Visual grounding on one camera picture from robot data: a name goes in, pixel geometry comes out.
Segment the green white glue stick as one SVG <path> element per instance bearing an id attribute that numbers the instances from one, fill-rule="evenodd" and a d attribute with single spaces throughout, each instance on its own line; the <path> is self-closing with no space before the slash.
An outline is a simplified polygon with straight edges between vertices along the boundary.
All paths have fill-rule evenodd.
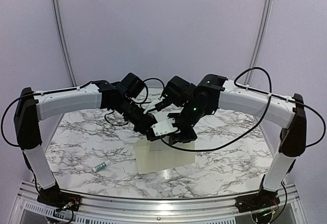
<path id="1" fill-rule="evenodd" d="M 105 162 L 102 162 L 100 164 L 98 164 L 97 166 L 93 167 L 92 170 L 93 172 L 99 172 L 103 169 L 105 169 L 106 167 L 108 167 L 110 165 L 110 161 L 105 161 Z"/>

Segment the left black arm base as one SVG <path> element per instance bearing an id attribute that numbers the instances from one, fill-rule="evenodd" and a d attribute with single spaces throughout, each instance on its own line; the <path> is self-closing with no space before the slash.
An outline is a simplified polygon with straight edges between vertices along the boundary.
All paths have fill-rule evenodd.
<path id="1" fill-rule="evenodd" d="M 38 188 L 36 175 L 33 174 L 35 189 L 37 190 L 38 196 L 37 201 L 39 203 L 56 207 L 58 211 L 72 210 L 78 211 L 80 207 L 81 196 L 78 194 L 63 192 L 57 182 L 55 185 L 43 189 L 42 187 Z"/>

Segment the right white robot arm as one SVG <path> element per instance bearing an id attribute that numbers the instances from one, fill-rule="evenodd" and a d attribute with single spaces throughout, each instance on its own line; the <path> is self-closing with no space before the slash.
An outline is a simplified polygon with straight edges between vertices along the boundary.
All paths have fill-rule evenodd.
<path id="1" fill-rule="evenodd" d="M 175 76 L 166 85 L 163 98 L 182 107 L 178 114 L 168 114 L 154 129 L 158 136 L 170 135 L 169 142 L 188 142 L 196 138 L 193 127 L 204 116 L 217 109 L 239 111 L 266 119 L 281 127 L 276 155 L 264 176 L 260 191 L 253 196 L 253 203 L 265 207 L 273 199 L 282 180 L 290 172 L 297 157 L 306 149 L 307 118 L 303 98 L 275 95 L 240 86 L 226 77 L 208 74 L 198 85 Z"/>

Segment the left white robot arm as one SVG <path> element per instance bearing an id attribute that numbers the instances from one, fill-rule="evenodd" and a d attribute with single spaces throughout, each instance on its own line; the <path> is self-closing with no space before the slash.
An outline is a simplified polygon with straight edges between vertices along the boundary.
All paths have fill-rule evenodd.
<path id="1" fill-rule="evenodd" d="M 45 92 L 23 89 L 14 115 L 17 142 L 41 188 L 45 190 L 44 197 L 53 206 L 60 206 L 65 198 L 59 191 L 42 149 L 39 122 L 78 110 L 111 109 L 132 123 L 134 131 L 145 135 L 157 120 L 133 102 L 144 88 L 144 82 L 129 73 L 123 80 L 114 83 L 91 81 L 83 86 Z"/>

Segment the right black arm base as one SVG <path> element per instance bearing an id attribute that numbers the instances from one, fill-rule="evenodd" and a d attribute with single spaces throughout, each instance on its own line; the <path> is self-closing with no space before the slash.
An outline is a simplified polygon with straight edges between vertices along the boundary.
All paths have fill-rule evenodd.
<path id="1" fill-rule="evenodd" d="M 235 207 L 240 213 L 264 209 L 280 204 L 278 191 L 268 191 L 263 187 L 265 175 L 260 183 L 259 191 L 254 194 L 238 196 Z"/>

